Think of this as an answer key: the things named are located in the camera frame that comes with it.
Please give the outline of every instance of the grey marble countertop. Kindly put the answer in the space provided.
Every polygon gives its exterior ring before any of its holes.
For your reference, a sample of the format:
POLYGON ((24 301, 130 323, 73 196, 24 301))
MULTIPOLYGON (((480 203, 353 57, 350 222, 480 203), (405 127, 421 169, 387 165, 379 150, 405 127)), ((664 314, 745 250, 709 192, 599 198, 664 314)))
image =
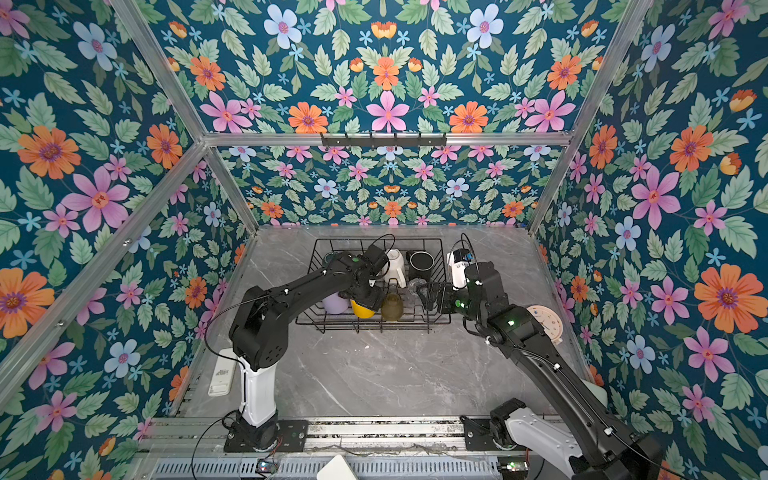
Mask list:
MULTIPOLYGON (((259 230, 254 254, 240 268, 231 297, 239 301, 253 285, 277 286, 306 274, 318 238, 441 238, 447 250, 467 233, 481 261, 491 260, 502 275, 509 300, 544 305, 561 312, 554 288, 528 233, 518 228, 488 227, 292 227, 259 230)), ((227 348, 233 314, 211 327, 215 350, 227 348)), ((558 351, 579 375, 586 365, 570 326, 558 351)), ((223 415, 238 408, 240 380, 228 396, 209 397, 216 357, 208 352, 197 383, 190 387, 181 415, 223 415)), ((487 415, 516 397, 535 412, 554 413, 533 382, 495 348, 452 324, 422 331, 328 331, 290 326, 290 344, 276 374, 276 403, 281 416, 487 415)))

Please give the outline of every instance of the white clock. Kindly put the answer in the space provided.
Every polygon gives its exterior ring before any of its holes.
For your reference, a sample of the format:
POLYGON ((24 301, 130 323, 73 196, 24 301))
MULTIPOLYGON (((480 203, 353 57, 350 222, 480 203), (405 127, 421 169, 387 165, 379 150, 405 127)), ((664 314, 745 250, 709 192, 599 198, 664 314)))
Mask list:
POLYGON ((528 312, 544 327, 547 336, 552 343, 558 345, 563 341, 563 321, 553 309, 542 305, 531 305, 527 308, 528 312))

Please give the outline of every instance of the teal wallpaper background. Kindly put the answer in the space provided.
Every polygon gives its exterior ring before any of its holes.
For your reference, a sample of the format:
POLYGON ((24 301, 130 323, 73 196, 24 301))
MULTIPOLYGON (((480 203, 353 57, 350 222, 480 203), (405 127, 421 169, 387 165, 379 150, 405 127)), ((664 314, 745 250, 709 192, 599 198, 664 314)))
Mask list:
MULTIPOLYGON (((768 477, 768 2, 657 2, 538 231, 614 411, 688 478, 768 477)), ((660 478, 678 478, 662 474, 660 478)))

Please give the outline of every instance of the black wire basket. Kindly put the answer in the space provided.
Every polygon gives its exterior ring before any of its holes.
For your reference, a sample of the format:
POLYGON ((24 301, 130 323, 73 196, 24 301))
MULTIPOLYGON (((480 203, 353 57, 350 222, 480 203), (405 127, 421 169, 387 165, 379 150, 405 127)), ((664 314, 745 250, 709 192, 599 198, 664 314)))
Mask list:
MULTIPOLYGON (((368 246, 376 240, 377 237, 355 237, 355 238, 324 238, 315 240, 315 247, 310 258, 308 272, 318 270, 323 267, 326 258, 333 253, 348 251, 352 255, 363 253, 368 246)), ((323 308, 323 303, 318 302, 309 309, 304 310, 297 318, 297 325, 311 325, 320 332, 325 333, 328 330, 424 330, 431 332, 435 326, 448 325, 451 322, 450 313, 440 313, 436 303, 433 301, 437 297, 437 291, 440 284, 445 285, 447 275, 445 270, 445 252, 442 248, 442 240, 439 238, 424 237, 404 237, 395 238, 394 243, 391 237, 380 240, 377 245, 385 247, 386 251, 392 248, 405 253, 407 251, 425 251, 434 257, 435 264, 432 267, 429 283, 419 288, 421 296, 427 300, 426 306, 419 295, 412 292, 408 287, 401 288, 397 281, 391 279, 387 284, 383 280, 377 280, 376 283, 384 288, 385 293, 397 293, 403 301, 403 314, 397 321, 386 321, 382 318, 380 312, 376 312, 371 318, 361 319, 347 308, 345 312, 339 315, 327 313, 323 308)), ((409 263, 405 262, 406 278, 409 273, 409 263)))

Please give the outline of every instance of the aluminum frame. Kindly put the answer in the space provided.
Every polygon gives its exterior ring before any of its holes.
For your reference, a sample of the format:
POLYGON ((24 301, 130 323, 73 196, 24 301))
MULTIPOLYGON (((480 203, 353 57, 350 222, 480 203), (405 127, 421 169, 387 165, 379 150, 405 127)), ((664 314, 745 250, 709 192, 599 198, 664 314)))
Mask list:
POLYGON ((544 220, 544 216, 549 210, 550 206, 554 202, 554 198, 557 196, 560 185, 565 179, 565 175, 568 173, 568 165, 576 158, 578 149, 584 142, 584 137, 589 130, 589 126, 592 123, 595 115, 598 113, 598 108, 603 101, 603 98, 608 93, 608 88, 611 87, 614 78, 616 77, 616 71, 627 55, 629 46, 632 43, 637 31, 645 19, 645 14, 652 6, 654 0, 630 0, 627 9, 624 10, 624 15, 621 17, 618 26, 616 27, 616 33, 611 39, 611 43, 608 44, 608 48, 605 49, 605 57, 603 65, 600 67, 597 77, 594 79, 592 88, 590 88, 587 98, 584 99, 584 103, 581 104, 581 109, 574 121, 573 136, 571 143, 565 148, 565 151, 560 155, 557 164, 554 166, 554 170, 549 176, 547 186, 544 187, 544 191, 541 192, 541 197, 538 199, 538 207, 536 213, 528 225, 528 232, 535 237, 538 232, 538 228, 541 222, 544 220))
POLYGON ((56 345, 78 312, 88 304, 94 289, 99 287, 120 263, 133 239, 140 237, 144 228, 163 210, 171 194, 197 166, 204 151, 205 146, 201 142, 194 143, 187 149, 178 163, 3 359, 0 363, 0 411, 31 375, 40 359, 56 345))

